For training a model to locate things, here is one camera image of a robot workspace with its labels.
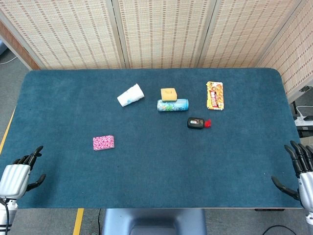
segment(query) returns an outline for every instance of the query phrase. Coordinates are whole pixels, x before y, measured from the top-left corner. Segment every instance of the floor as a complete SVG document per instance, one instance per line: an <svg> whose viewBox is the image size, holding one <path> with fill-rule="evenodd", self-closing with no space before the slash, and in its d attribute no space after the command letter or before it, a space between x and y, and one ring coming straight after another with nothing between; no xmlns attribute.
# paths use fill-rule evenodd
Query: floor
<svg viewBox="0 0 313 235"><path fill-rule="evenodd" d="M0 63L10 60L14 54L7 50L0 55ZM18 60L0 65L0 140L2 139L14 107L20 87L28 69ZM296 101L297 105L313 105L313 89ZM72 234L77 209L20 209L17 212L10 235L62 235ZM98 234L99 209L85 209L81 235ZM101 210L102 227L105 210ZM208 235L261 235L272 225L285 225L298 235L307 234L305 210L254 211L252 209L207 209ZM284 228L273 228L267 235L291 235Z"/></svg>

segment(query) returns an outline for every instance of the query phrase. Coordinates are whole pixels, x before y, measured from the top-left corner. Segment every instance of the snack package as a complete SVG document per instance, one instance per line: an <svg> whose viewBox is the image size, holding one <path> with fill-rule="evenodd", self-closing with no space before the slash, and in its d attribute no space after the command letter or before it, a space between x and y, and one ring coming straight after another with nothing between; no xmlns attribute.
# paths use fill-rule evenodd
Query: snack package
<svg viewBox="0 0 313 235"><path fill-rule="evenodd" d="M207 102L208 109L223 110L224 95L222 82L207 82Z"/></svg>

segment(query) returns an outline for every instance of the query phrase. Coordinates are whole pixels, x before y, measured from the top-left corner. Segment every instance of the robotic arm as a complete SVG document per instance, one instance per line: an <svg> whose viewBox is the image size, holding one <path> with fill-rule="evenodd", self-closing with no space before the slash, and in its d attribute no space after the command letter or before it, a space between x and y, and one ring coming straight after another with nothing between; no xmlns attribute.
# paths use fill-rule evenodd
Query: robotic arm
<svg viewBox="0 0 313 235"><path fill-rule="evenodd" d="M300 201L308 211L307 224L310 234L313 235L313 148L297 144L294 141L290 141L290 143L294 150L287 145L285 145L285 149L291 157L299 189L294 191L285 187L274 176L272 176L272 180L279 190Z"/></svg>
<svg viewBox="0 0 313 235"><path fill-rule="evenodd" d="M39 180L28 184L28 179L37 157L41 156L43 146L38 147L32 154L16 159L4 169L0 181L0 235L10 231L18 209L17 199L24 196L27 191L38 187L44 180L45 174Z"/></svg>

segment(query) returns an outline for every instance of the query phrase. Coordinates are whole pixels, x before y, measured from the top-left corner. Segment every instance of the yellow sponge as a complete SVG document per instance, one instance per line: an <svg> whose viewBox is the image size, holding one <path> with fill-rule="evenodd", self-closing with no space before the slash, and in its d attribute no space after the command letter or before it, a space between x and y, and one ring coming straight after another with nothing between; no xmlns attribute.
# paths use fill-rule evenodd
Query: yellow sponge
<svg viewBox="0 0 313 235"><path fill-rule="evenodd" d="M162 101L176 101L177 94L175 88L162 88L161 89Z"/></svg>

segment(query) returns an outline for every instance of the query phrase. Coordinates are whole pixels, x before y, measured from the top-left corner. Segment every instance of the woven panel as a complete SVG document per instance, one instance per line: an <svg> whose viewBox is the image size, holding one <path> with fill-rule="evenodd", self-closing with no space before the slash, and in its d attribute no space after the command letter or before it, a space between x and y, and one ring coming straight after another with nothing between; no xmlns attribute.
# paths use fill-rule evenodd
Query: woven panel
<svg viewBox="0 0 313 235"><path fill-rule="evenodd" d="M118 4L131 68L194 66L210 1L118 0Z"/></svg>
<svg viewBox="0 0 313 235"><path fill-rule="evenodd" d="M104 0L0 0L47 69L121 68Z"/></svg>
<svg viewBox="0 0 313 235"><path fill-rule="evenodd" d="M201 67L253 67L297 0L222 0Z"/></svg>
<svg viewBox="0 0 313 235"><path fill-rule="evenodd" d="M313 0L306 0L284 29L274 46L266 52L260 67L277 69L289 94L313 74Z"/></svg>

